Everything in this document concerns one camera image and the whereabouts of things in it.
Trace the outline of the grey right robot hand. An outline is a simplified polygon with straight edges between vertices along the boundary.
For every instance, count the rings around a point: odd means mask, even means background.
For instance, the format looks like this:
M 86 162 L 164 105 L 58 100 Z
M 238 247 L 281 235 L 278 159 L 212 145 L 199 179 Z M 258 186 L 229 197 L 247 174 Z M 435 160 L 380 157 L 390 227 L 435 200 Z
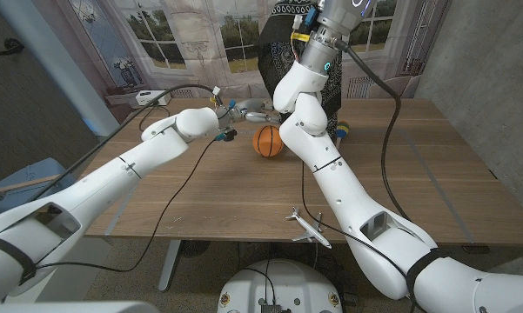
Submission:
M 304 20 L 310 38 L 298 62 L 325 75 L 339 53 L 335 43 L 362 23 L 375 4 L 374 0 L 317 1 Z

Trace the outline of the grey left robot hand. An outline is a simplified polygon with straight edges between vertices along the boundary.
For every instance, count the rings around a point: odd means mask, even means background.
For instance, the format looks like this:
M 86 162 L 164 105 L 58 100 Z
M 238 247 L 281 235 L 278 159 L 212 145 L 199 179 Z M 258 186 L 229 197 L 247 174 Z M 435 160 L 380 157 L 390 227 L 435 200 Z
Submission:
M 230 110 L 233 122 L 281 124 L 281 116 L 273 108 L 271 100 L 251 98 L 236 103 Z

